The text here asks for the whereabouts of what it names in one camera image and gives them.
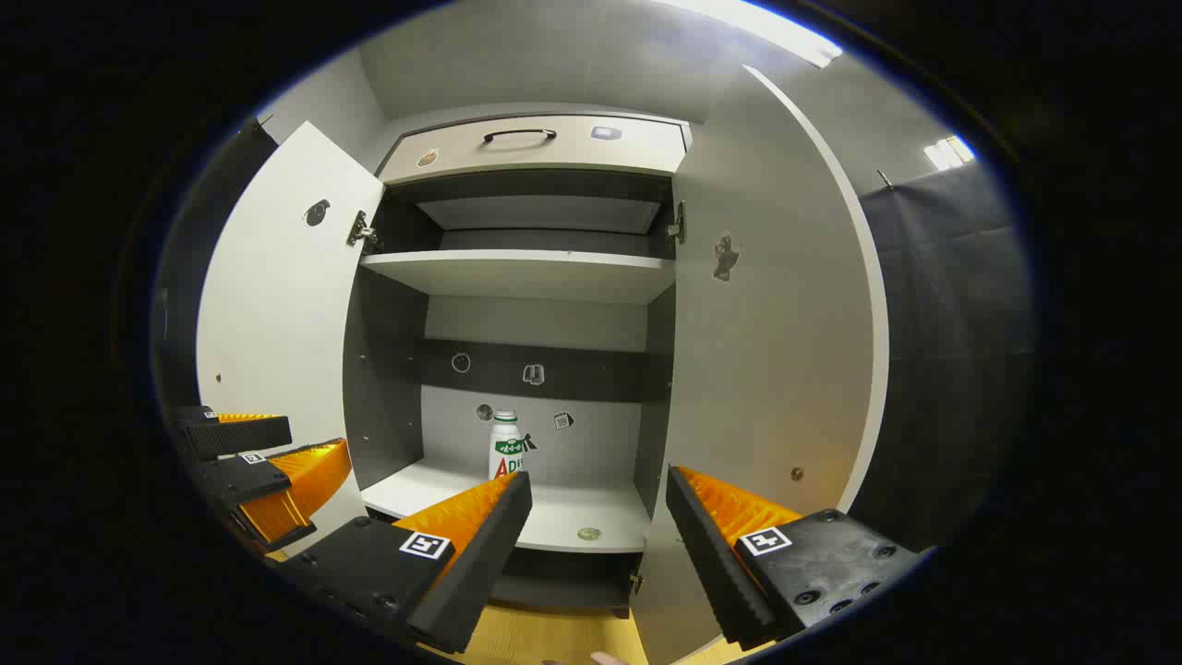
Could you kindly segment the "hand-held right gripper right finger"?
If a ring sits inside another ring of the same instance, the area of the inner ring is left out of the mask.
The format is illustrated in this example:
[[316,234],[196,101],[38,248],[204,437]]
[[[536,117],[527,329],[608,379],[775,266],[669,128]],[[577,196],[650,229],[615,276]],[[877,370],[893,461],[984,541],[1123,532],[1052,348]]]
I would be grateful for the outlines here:
[[858,607],[923,562],[837,509],[798,514],[684,465],[665,506],[726,641],[743,651]]

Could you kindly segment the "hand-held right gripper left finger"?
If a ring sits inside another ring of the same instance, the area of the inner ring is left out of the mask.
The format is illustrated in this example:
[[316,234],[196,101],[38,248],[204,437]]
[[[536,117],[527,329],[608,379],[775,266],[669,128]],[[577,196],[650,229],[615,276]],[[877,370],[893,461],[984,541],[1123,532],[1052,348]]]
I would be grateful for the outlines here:
[[528,472],[509,472],[392,523],[352,519],[278,574],[377,635],[462,653],[532,506]]

